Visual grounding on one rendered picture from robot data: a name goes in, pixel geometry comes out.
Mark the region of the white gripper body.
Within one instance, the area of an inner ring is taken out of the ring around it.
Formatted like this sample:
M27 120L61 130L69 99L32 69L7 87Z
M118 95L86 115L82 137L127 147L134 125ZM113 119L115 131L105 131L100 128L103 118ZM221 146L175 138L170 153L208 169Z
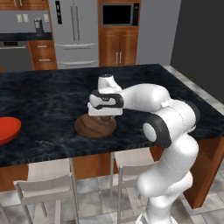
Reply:
M90 116L121 116L123 114L123 110L121 108L94 108L91 103L87 104L88 114Z

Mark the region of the brown wooden plate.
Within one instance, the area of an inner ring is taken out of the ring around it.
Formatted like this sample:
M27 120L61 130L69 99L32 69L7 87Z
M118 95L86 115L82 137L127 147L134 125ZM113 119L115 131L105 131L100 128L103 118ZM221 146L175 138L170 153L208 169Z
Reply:
M100 116L85 114L74 123L75 130L88 139L103 139L111 135L116 129L116 120L102 121Z

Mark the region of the wooden dining counter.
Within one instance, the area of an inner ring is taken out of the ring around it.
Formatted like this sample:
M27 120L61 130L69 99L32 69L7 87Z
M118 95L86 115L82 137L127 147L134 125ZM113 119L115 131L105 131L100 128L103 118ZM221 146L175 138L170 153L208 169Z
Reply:
M111 152L148 146L142 130L147 115L139 111L124 111L116 119L115 132L103 140L76 133L74 122L87 112L88 97L100 74L113 74L122 88L161 85L172 98L199 108L201 118L192 133L199 155L192 167L193 186L185 191L185 198L191 207L201 207L224 157L224 112L160 65L1 73L0 117L16 117L22 126L13 141L0 145L0 192L26 179L29 163L73 158L76 178L86 179L109 174Z

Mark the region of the red bowl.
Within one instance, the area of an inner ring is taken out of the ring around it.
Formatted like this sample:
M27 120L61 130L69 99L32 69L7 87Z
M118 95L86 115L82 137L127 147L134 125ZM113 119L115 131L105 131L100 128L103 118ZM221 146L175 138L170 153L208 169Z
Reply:
M12 141L21 129L21 122L15 117L0 118L0 145Z

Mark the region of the wooden tall cupboard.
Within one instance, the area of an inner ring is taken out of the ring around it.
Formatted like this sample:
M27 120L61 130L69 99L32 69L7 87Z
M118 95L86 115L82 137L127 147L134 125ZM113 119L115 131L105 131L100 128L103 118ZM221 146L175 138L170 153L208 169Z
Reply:
M138 4L142 0L98 0L98 50L100 67L119 67L137 63L137 25L103 25L103 4Z

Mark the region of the white bar stool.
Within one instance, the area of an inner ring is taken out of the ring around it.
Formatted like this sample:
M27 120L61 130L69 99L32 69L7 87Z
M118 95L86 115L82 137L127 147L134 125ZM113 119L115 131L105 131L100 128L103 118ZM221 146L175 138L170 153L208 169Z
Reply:
M135 221L140 214L131 188L136 186L137 176L142 172L146 172L153 163L154 159L149 147L110 153L109 200L112 200L113 190L118 189L117 224ZM116 164L118 169L118 185L113 185L114 164ZM122 217L122 189L128 194L133 213L133 216L130 218Z
M75 224L79 223L74 160L64 158L28 164L28 179L13 182L28 224L33 224L28 206L40 204L46 217L45 202L54 201L55 224L61 224L60 202L72 198Z

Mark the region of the wooden drawer cabinet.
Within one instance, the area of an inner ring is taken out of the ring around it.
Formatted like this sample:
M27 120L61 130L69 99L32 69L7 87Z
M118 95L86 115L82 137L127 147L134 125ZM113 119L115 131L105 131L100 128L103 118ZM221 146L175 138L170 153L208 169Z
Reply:
M34 70L58 69L52 40L31 40L28 42L28 49Z

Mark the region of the stainless steel fridge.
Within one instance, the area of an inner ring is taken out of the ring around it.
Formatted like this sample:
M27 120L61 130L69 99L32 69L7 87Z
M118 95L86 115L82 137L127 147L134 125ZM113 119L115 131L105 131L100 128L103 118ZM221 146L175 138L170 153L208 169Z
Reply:
M97 0L49 0L58 69L98 67Z

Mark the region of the black microwave oven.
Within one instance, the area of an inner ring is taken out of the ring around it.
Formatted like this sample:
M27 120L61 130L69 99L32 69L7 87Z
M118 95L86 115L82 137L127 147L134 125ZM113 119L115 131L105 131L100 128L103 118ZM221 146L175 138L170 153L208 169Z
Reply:
M102 26L138 26L140 3L101 3Z

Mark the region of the grey dishwasher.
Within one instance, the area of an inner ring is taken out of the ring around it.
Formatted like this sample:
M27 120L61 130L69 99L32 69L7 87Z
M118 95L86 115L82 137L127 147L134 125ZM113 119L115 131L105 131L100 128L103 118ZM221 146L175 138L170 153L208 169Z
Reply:
M0 67L3 73L32 70L32 62L26 41L0 42Z

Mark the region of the grey coffee machine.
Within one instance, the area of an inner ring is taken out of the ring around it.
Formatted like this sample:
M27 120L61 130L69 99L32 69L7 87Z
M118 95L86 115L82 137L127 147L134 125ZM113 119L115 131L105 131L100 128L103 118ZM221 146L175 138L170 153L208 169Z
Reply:
M34 25L35 25L37 35L42 36L43 33L44 33L42 18L41 17L35 18L34 19Z

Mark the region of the wooden wall cupboards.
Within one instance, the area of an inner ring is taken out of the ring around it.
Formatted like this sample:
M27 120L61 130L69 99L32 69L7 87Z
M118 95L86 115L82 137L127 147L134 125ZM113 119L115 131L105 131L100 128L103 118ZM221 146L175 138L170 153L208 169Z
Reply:
M48 0L0 0L0 11L49 10Z

